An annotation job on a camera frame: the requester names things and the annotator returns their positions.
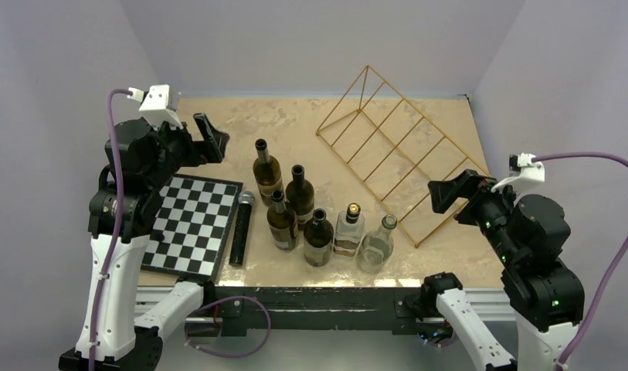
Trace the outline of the dark wine bottle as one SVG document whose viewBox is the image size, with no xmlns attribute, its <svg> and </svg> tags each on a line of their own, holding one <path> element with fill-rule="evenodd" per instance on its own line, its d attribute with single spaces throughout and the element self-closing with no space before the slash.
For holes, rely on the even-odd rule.
<svg viewBox="0 0 628 371">
<path fill-rule="evenodd" d="M 324 209 L 315 209 L 304 227 L 304 257 L 313 267 L 322 267 L 331 258 L 334 227 Z"/>
<path fill-rule="evenodd" d="M 283 191 L 280 163 L 269 153 L 267 142 L 264 139 L 257 139 L 255 148 L 257 159 L 253 163 L 253 175 L 263 203 L 270 206 L 273 202 L 273 192 Z"/>
<path fill-rule="evenodd" d="M 266 212 L 273 243 L 279 250 L 291 251 L 298 245 L 297 215 L 285 200 L 282 190 L 271 194 L 271 205 Z"/>
<path fill-rule="evenodd" d="M 287 201 L 297 214 L 298 229 L 304 230 L 314 211 L 314 187 L 305 179 L 304 167 L 294 165 L 292 181 L 286 187 Z"/>
</svg>

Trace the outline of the clear glass bottle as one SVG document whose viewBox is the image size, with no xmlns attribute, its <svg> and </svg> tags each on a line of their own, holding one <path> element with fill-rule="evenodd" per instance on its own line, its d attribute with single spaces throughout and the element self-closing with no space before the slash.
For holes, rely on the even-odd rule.
<svg viewBox="0 0 628 371">
<path fill-rule="evenodd" d="M 382 270 L 394 250 L 392 232 L 397 223 L 395 216 L 387 214 L 382 218 L 377 230 L 366 233 L 356 257 L 360 271 L 377 274 Z"/>
</svg>

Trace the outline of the clear liquor bottle black cap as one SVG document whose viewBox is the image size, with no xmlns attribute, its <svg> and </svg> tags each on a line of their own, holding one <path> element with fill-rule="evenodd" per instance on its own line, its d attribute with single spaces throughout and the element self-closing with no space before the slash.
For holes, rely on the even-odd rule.
<svg viewBox="0 0 628 371">
<path fill-rule="evenodd" d="M 338 214 L 332 250 L 335 254 L 354 257 L 365 232 L 365 217 L 357 203 L 350 203 Z"/>
</svg>

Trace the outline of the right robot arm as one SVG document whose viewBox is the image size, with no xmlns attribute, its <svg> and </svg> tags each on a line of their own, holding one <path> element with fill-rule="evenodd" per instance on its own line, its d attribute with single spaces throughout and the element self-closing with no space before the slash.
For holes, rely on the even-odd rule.
<svg viewBox="0 0 628 371">
<path fill-rule="evenodd" d="M 467 201 L 456 221 L 477 226 L 503 266 L 501 280 L 518 327 L 516 355 L 473 310 L 456 275 L 426 277 L 413 303 L 420 318 L 440 316 L 450 323 L 477 370 L 560 366 L 561 352 L 582 321 L 584 288 L 560 259 L 571 233 L 564 210 L 554 200 L 530 193 L 544 180 L 544 169 L 533 166 L 502 180 L 466 170 L 428 185 L 435 213 L 446 212 L 457 199 Z"/>
</svg>

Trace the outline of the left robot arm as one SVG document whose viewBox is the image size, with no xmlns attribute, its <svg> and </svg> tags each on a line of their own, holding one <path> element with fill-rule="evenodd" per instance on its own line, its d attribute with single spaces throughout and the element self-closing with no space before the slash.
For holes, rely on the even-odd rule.
<svg viewBox="0 0 628 371">
<path fill-rule="evenodd" d="M 212 279 L 241 185 L 180 174 L 220 163 L 229 142 L 205 114 L 193 118 L 199 141 L 184 127 L 138 118 L 117 124 L 106 142 L 108 164 L 89 203 L 89 304 L 61 370 L 153 370 L 187 315 L 216 308 Z"/>
</svg>

